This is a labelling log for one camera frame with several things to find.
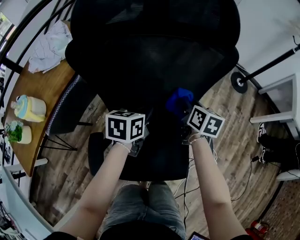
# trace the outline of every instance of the mesh backrest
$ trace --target mesh backrest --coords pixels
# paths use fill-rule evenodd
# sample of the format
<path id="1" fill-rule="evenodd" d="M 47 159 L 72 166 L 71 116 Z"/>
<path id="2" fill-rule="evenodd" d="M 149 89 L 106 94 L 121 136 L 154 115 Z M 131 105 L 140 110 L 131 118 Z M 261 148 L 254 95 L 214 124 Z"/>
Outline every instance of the mesh backrest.
<path id="1" fill-rule="evenodd" d="M 134 111 L 178 87 L 200 98 L 237 63 L 225 57 L 235 53 L 239 24 L 233 0 L 77 0 L 66 58 L 109 109 Z"/>

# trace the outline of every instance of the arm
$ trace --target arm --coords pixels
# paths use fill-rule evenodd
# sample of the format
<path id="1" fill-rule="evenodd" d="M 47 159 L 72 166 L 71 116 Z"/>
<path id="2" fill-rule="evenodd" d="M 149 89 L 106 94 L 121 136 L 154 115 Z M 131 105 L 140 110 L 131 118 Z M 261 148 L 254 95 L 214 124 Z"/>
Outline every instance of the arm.
<path id="1" fill-rule="evenodd" d="M 192 148 L 210 239 L 230 240 L 247 234 L 233 212 L 228 185 L 207 140 L 198 139 Z"/>
<path id="2" fill-rule="evenodd" d="M 108 153 L 99 171 L 85 189 L 78 209 L 60 232 L 84 240 L 94 239 L 110 205 L 114 189 L 124 167 L 128 150 L 116 144 Z"/>

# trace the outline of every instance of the chair backrest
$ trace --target chair backrest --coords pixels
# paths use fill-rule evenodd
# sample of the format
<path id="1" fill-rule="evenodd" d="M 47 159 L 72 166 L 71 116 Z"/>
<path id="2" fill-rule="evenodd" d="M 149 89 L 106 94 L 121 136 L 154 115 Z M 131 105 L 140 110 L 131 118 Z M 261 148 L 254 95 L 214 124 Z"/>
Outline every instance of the chair backrest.
<path id="1" fill-rule="evenodd" d="M 47 135 L 73 132 L 95 96 L 96 92 L 76 75 L 53 112 L 46 130 Z"/>
<path id="2" fill-rule="evenodd" d="M 199 99 L 227 74 L 240 19 L 233 0 L 77 0 L 71 33 L 66 59 L 107 108 L 141 112 L 177 87 Z"/>

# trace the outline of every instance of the bracelet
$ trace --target bracelet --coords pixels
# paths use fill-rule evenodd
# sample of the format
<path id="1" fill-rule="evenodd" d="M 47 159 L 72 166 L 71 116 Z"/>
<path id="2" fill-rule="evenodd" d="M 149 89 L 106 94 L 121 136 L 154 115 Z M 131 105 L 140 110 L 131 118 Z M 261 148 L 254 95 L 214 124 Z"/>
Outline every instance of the bracelet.
<path id="1" fill-rule="evenodd" d="M 116 144 L 119 144 L 119 145 L 123 146 L 124 148 L 126 148 L 127 151 L 128 151 L 128 153 L 131 152 L 131 150 L 130 150 L 127 146 L 125 146 L 123 143 L 121 143 L 121 142 L 116 142 Z"/>
<path id="2" fill-rule="evenodd" d="M 205 138 L 205 136 L 200 135 L 200 137 L 198 137 L 198 138 L 196 138 L 196 139 L 194 139 L 193 141 L 190 142 L 191 137 L 193 137 L 193 136 L 195 136 L 195 135 L 197 135 L 197 134 L 199 134 L 199 133 L 195 133 L 195 134 L 191 135 L 191 136 L 188 138 L 188 143 L 189 143 L 189 144 L 192 144 L 193 142 L 196 142 L 198 139 Z"/>

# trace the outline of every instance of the white pot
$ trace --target white pot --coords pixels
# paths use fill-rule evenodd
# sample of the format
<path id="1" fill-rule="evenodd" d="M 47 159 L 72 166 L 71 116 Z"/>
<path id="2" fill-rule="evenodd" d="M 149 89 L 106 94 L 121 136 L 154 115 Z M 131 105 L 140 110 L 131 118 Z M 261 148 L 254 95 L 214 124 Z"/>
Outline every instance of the white pot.
<path id="1" fill-rule="evenodd" d="M 31 128 L 29 126 L 22 127 L 22 139 L 18 143 L 29 144 L 32 140 Z"/>

